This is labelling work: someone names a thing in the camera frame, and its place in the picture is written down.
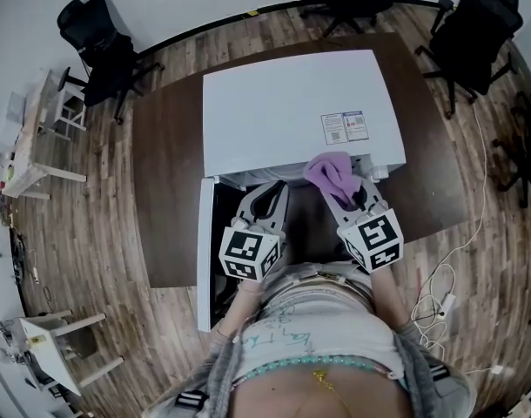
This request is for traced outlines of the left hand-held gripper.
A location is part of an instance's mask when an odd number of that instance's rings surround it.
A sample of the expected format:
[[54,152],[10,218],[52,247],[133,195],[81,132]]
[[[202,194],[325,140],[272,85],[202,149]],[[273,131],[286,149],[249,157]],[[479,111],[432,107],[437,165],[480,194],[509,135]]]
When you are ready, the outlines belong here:
[[242,198],[238,217],[225,228],[219,248],[226,276],[262,282],[278,264],[285,235],[257,224],[282,225],[288,201],[289,186],[280,180],[256,186]]

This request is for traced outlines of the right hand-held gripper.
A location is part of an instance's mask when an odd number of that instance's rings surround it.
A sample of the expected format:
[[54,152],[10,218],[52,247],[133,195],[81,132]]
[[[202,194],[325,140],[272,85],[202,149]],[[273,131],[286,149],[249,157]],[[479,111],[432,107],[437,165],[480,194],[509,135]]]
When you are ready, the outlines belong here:
[[350,211],[331,193],[320,193],[338,224],[343,245],[363,271],[371,274],[402,259],[399,222],[373,182],[360,177],[360,188],[353,194],[357,208]]

